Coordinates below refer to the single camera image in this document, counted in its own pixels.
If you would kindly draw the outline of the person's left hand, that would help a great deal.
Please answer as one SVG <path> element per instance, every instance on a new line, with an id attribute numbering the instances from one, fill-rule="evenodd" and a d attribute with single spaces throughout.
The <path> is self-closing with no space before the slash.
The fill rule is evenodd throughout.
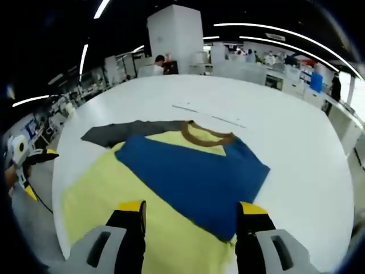
<path id="1" fill-rule="evenodd" d="M 5 170 L 5 182 L 6 182 L 6 192 L 9 193 L 13 188 L 14 184 L 18 181 L 17 169 L 15 165 L 12 165 Z"/>

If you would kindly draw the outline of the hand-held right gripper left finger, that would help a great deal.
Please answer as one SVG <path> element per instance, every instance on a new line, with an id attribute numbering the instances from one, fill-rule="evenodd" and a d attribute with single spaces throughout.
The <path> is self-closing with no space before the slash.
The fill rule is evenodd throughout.
<path id="1" fill-rule="evenodd" d="M 121 203 L 105 225 L 90 230 L 70 250 L 72 273 L 141 273 L 146 250 L 145 200 Z"/>

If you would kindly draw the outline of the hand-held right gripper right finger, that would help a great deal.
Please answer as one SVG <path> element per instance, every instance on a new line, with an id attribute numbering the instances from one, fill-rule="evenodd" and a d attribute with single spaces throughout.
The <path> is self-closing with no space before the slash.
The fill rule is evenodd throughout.
<path id="1" fill-rule="evenodd" d="M 313 273 L 308 250 L 290 233 L 277 229 L 268 212 L 237 204 L 235 253 L 239 273 Z"/>

